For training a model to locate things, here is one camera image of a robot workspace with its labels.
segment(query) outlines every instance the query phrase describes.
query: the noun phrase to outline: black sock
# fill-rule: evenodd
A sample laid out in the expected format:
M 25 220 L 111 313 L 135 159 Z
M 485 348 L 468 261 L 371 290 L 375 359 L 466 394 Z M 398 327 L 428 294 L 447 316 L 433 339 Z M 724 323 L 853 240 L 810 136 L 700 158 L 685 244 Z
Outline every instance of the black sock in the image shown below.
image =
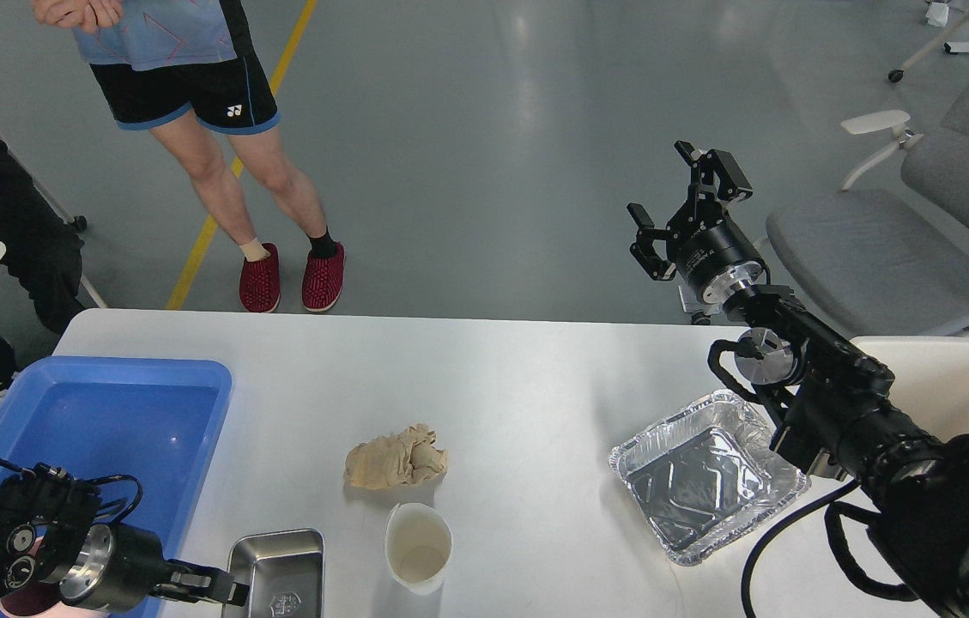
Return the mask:
M 308 236 L 308 242 L 312 243 L 312 257 L 316 259 L 334 258 L 338 251 L 336 242 L 331 239 L 331 231 L 324 232 L 318 239 Z

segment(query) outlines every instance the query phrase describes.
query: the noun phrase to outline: foil container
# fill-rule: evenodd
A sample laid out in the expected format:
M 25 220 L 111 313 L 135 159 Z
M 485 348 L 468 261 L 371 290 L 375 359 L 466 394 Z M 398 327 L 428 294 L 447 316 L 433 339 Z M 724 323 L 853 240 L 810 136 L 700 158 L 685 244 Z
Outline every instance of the foil container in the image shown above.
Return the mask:
M 735 392 L 697 399 L 610 452 L 668 558 L 693 566 L 786 508 L 809 477 L 770 450 L 773 427 Z

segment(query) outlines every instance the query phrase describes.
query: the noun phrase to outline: blue plastic tub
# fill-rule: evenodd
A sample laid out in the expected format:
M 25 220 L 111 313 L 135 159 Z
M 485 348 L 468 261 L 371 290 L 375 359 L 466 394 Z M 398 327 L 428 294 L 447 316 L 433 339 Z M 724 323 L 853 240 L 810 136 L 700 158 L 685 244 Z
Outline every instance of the blue plastic tub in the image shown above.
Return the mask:
M 64 467 L 77 478 L 134 475 L 144 496 L 124 522 L 157 533 L 165 559 L 178 558 L 232 382 L 211 360 L 38 360 L 0 407 L 0 457 Z M 8 474 L 0 467 L 0 481 Z M 131 482 L 103 488 L 104 500 L 135 490 Z M 148 598 L 122 615 L 154 617 L 160 603 Z

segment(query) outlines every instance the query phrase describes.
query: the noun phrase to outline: paper cup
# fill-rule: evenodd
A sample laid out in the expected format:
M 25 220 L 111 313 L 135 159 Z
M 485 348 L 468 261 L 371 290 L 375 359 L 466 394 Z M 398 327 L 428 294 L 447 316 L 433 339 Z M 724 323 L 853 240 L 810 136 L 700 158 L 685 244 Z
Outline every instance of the paper cup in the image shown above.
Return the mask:
M 385 560 L 399 584 L 417 595 L 442 586 L 450 562 L 449 525 L 433 508 L 418 502 L 396 505 L 385 529 Z

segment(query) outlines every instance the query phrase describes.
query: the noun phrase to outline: white sock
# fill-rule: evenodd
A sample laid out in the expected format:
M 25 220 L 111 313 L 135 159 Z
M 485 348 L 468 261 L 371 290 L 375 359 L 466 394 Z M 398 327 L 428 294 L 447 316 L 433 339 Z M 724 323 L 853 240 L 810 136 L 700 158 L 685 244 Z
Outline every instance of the white sock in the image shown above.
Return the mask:
M 248 262 L 259 262 L 260 259 L 271 257 L 271 251 L 267 251 L 267 247 L 264 247 L 258 238 L 251 239 L 248 244 L 238 246 L 244 252 L 244 259 L 247 259 Z

